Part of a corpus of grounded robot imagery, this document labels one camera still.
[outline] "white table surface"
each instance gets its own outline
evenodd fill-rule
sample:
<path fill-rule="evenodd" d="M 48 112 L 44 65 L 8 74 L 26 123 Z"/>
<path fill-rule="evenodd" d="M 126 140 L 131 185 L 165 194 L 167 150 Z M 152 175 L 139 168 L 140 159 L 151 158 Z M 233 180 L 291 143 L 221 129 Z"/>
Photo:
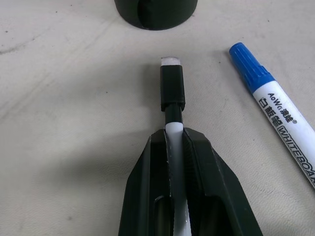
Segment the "white table surface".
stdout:
<path fill-rule="evenodd" d="M 227 51 L 244 42 L 315 127 L 315 1 L 200 0 L 147 31 L 114 0 L 0 0 L 0 235 L 116 236 L 126 180 L 163 128 L 159 63 L 184 68 L 184 125 L 239 178 L 265 236 L 314 236 L 315 192 Z"/>

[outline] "white connector tip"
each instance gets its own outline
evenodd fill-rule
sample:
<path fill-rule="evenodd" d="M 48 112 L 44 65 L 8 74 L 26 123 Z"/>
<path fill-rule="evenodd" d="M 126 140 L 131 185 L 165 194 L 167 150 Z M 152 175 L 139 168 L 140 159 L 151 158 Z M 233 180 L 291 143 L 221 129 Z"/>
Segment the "white connector tip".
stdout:
<path fill-rule="evenodd" d="M 176 57 L 161 58 L 161 65 L 181 65 L 181 60 Z"/>

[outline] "black rubber base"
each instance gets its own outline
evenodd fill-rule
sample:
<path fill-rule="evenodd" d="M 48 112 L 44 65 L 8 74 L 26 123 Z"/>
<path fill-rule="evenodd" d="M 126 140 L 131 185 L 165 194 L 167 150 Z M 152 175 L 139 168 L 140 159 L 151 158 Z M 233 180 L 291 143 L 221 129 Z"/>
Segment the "black rubber base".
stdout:
<path fill-rule="evenodd" d="M 180 25 L 195 11 L 198 0 L 115 0 L 119 14 L 146 30 L 166 30 Z"/>

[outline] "blue marker cap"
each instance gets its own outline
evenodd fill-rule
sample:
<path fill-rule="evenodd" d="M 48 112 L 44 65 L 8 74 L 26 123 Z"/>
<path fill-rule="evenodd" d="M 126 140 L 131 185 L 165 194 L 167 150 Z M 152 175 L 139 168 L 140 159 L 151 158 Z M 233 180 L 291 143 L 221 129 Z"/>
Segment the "blue marker cap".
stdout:
<path fill-rule="evenodd" d="M 265 67 L 259 64 L 243 43 L 233 45 L 229 52 L 232 61 L 252 93 L 264 84 L 275 80 Z"/>

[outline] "scuff mark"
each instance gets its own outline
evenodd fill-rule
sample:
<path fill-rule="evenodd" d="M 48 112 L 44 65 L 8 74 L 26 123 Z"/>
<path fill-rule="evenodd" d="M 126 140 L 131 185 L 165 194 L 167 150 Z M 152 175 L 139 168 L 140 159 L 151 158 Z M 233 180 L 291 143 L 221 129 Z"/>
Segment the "scuff mark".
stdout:
<path fill-rule="evenodd" d="M 225 102 L 224 102 L 223 108 L 225 108 L 227 101 L 228 101 L 228 98 L 227 98 L 227 99 L 225 99 Z"/>
<path fill-rule="evenodd" d="M 115 17 L 114 19 L 111 20 L 111 22 L 108 23 L 108 25 L 101 31 L 100 34 L 98 34 L 94 40 L 92 40 L 91 43 L 89 43 L 84 50 L 89 49 L 92 45 L 94 45 L 107 31 L 108 29 L 113 25 L 113 23 L 119 18 L 119 16 Z"/>
<path fill-rule="evenodd" d="M 22 103 L 25 102 L 28 98 L 32 96 L 33 93 L 36 92 L 36 90 L 44 83 L 44 81 L 47 79 L 47 77 L 50 75 L 50 73 L 46 73 L 43 79 L 41 79 L 39 82 L 37 82 L 32 89 L 30 89 L 26 94 L 21 96 L 18 101 L 13 104 L 1 117 L 0 117 L 0 123 L 4 122 L 13 111 L 20 110 Z"/>
<path fill-rule="evenodd" d="M 4 50 L 1 50 L 0 51 L 0 55 L 4 55 L 4 54 L 7 54 L 7 53 L 13 53 L 13 52 L 16 52 L 18 50 L 20 50 L 21 48 L 24 48 L 25 47 L 25 44 L 18 44 L 12 48 L 8 48 L 8 49 L 4 49 Z"/>

